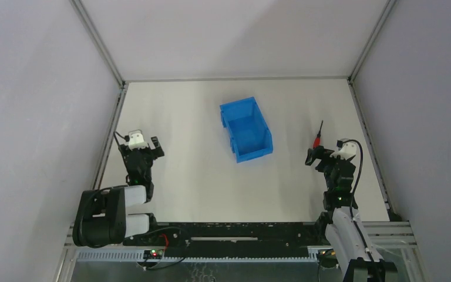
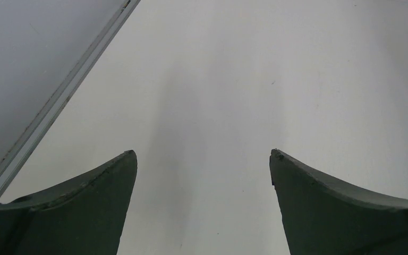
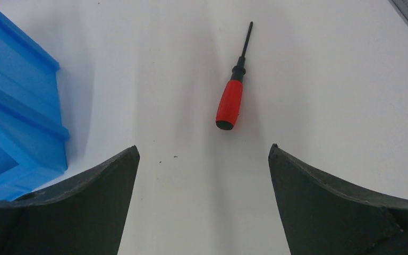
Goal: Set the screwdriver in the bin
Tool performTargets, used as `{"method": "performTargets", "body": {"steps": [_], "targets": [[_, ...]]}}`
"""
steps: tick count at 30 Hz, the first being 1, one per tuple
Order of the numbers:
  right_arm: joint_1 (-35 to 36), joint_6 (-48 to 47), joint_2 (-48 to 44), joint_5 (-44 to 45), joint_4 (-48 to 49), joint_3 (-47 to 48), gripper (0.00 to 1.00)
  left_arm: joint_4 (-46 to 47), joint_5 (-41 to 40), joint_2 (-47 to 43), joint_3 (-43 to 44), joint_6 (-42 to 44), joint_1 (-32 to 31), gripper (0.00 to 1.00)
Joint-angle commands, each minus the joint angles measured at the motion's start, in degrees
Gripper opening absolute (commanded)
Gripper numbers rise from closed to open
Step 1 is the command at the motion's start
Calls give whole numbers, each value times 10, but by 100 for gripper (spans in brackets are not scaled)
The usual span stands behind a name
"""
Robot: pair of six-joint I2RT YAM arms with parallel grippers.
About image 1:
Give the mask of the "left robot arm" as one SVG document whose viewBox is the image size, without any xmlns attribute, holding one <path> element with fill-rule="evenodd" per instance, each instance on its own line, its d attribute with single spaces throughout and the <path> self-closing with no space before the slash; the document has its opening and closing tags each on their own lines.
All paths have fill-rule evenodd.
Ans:
<svg viewBox="0 0 451 282">
<path fill-rule="evenodd" d="M 153 198 L 152 167 L 164 150 L 156 136 L 151 138 L 152 144 L 139 132 L 125 140 L 117 147 L 127 172 L 126 183 L 82 193 L 72 231 L 76 246 L 101 248 L 149 230 L 149 215 L 130 216 L 126 208 Z"/>
</svg>

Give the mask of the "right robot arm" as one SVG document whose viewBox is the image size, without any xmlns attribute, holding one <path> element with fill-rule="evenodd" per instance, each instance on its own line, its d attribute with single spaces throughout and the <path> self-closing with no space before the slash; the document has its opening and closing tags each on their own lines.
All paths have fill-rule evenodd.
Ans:
<svg viewBox="0 0 451 282">
<path fill-rule="evenodd" d="M 398 281 L 398 269 L 386 261 L 372 245 L 358 216 L 352 184 L 356 167 L 352 159 L 355 147 L 336 151 L 323 146 L 308 149 L 305 164 L 319 163 L 315 169 L 324 175 L 324 211 L 316 227 L 331 245 L 344 281 Z"/>
</svg>

